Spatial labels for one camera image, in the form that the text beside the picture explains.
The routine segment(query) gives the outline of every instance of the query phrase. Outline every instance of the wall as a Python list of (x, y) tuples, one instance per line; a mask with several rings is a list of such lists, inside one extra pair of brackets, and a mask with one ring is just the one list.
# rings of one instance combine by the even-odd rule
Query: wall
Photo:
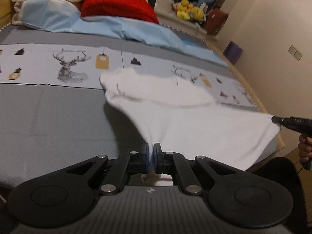
[(227, 22), (218, 34), (218, 48), (222, 51), (243, 23), (255, 0), (225, 0), (221, 10), (228, 13)]
[[(244, 52), (235, 66), (268, 112), (277, 116), (312, 115), (312, 0), (238, 0), (217, 36)], [(303, 54), (288, 53), (291, 45)], [(298, 144), (298, 133), (283, 129), (283, 155)]]

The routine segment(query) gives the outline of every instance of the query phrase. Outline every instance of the bed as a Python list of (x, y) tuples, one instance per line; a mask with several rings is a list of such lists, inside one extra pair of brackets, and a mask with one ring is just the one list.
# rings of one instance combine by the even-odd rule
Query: bed
[[(180, 31), (175, 33), (185, 41), (210, 48), (198, 38)], [(237, 78), (248, 88), (232, 65), (226, 68), (135, 41), (7, 25), (0, 32), (0, 44), (16, 43), (106, 46), (183, 62), (223, 77)], [(138, 150), (142, 146), (143, 139), (131, 121), (106, 103), (101, 89), (14, 83), (1, 83), (0, 88), (1, 187), (14, 188), (26, 180), (96, 155), (116, 158), (123, 152)], [(254, 106), (234, 106), (265, 112), (250, 88), (248, 94)], [(281, 147), (280, 139), (272, 140), (257, 162)]]

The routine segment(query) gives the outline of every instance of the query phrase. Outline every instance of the finger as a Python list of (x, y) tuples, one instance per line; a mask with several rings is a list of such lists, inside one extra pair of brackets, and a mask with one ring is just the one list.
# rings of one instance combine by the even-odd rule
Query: finger
[(306, 163), (306, 162), (308, 162), (309, 161), (309, 158), (300, 158), (299, 159), (299, 163), (300, 164), (304, 164), (304, 163)]
[(305, 141), (309, 144), (309, 145), (312, 145), (312, 138), (311, 137), (307, 137), (305, 139)]
[(299, 151), (298, 155), (300, 158), (308, 158), (309, 157), (309, 153), (304, 152), (304, 151)]
[(312, 151), (312, 147), (307, 145), (307, 144), (303, 144), (303, 143), (299, 143), (298, 144), (298, 149), (300, 151), (304, 151), (304, 152), (311, 152)]
[(305, 143), (305, 137), (303, 137), (302, 135), (300, 135), (300, 136), (299, 136), (299, 142)]

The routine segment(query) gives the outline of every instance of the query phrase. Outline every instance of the yellow tag illustration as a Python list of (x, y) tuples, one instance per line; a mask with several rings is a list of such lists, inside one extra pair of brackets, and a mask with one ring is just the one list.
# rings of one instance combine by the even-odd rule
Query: yellow tag illustration
[(211, 83), (208, 81), (207, 77), (205, 75), (203, 75), (202, 73), (199, 74), (200, 79), (202, 80), (202, 82), (204, 83), (204, 85), (206, 85), (207, 87), (212, 88)]
[(103, 53), (96, 56), (96, 68), (110, 69), (110, 58), (108, 55)]

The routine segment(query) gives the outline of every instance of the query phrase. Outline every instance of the red pillow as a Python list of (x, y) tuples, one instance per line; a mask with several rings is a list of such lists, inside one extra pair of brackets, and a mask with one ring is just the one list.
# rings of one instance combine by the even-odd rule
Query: red pillow
[(81, 16), (118, 16), (159, 24), (153, 8), (145, 0), (85, 0)]

